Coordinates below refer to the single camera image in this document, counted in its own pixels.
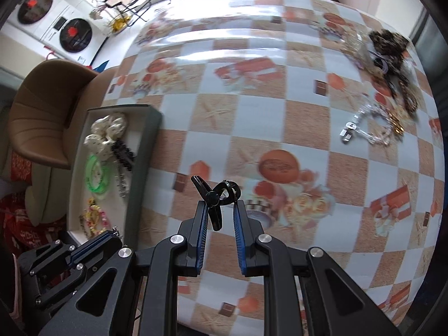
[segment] washing machine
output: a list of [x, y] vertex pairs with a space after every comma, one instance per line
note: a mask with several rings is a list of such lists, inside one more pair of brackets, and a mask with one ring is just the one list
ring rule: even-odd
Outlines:
[[22, 0], [8, 22], [40, 40], [67, 7], [69, 4], [65, 0]]
[[43, 35], [41, 42], [67, 59], [91, 65], [107, 36], [86, 14], [67, 7]]

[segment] table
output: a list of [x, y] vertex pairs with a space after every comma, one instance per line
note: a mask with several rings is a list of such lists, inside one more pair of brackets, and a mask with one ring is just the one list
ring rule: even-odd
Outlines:
[[[440, 227], [437, 109], [411, 44], [405, 55], [416, 121], [337, 41], [308, 25], [325, 16], [358, 31], [391, 29], [329, 0], [191, 0], [159, 10], [129, 48], [103, 105], [149, 103], [164, 115], [145, 188], [141, 248], [194, 215], [199, 196], [191, 175], [212, 186], [234, 180], [265, 232], [296, 248], [322, 247], [398, 324]], [[341, 129], [365, 100], [399, 116], [402, 141], [341, 142]], [[379, 130], [373, 120], [367, 126]], [[240, 274], [230, 207], [223, 229], [208, 233], [201, 276], [179, 279], [178, 289], [179, 322], [214, 335], [263, 334], [263, 279]]]

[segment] black hair clip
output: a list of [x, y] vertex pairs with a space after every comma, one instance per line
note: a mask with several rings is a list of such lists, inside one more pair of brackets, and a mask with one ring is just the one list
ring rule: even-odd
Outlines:
[[199, 192], [199, 195], [205, 201], [208, 208], [213, 230], [219, 231], [223, 226], [223, 217], [220, 206], [235, 203], [241, 196], [241, 189], [235, 182], [223, 180], [218, 183], [214, 189], [208, 185], [200, 176], [192, 176], [191, 181]]

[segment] metal bolt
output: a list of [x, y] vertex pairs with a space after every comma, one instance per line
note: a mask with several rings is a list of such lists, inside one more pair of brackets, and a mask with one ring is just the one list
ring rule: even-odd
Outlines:
[[121, 248], [118, 250], [118, 255], [122, 258], [127, 258], [129, 255], [132, 254], [132, 250], [130, 248]]
[[180, 244], [181, 242], [184, 241], [184, 237], [182, 235], [173, 235], [173, 236], [171, 236], [170, 241], [173, 244]]
[[312, 248], [310, 254], [314, 258], [320, 258], [323, 255], [323, 250], [321, 248]]
[[258, 241], [264, 242], [265, 244], [272, 241], [272, 237], [268, 234], [261, 234], [258, 237]]

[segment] tray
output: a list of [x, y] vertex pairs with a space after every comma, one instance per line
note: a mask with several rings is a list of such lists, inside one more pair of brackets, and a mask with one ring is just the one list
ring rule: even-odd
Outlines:
[[[125, 198], [118, 193], [115, 179], [116, 167], [112, 162], [110, 162], [110, 183], [105, 193], [91, 193], [85, 182], [86, 163], [91, 152], [84, 146], [84, 138], [90, 134], [93, 122], [114, 112], [123, 112], [126, 115], [128, 127], [122, 140], [136, 155], [135, 169], [129, 173], [123, 168], [126, 180], [130, 183], [129, 194]], [[137, 247], [146, 176], [161, 119], [162, 114], [150, 105], [117, 105], [87, 111], [73, 165], [67, 219], [67, 232], [78, 244], [88, 240], [80, 226], [79, 215], [87, 208], [87, 200], [93, 197], [106, 213], [110, 226], [117, 226], [120, 234], [123, 235], [123, 243]]]

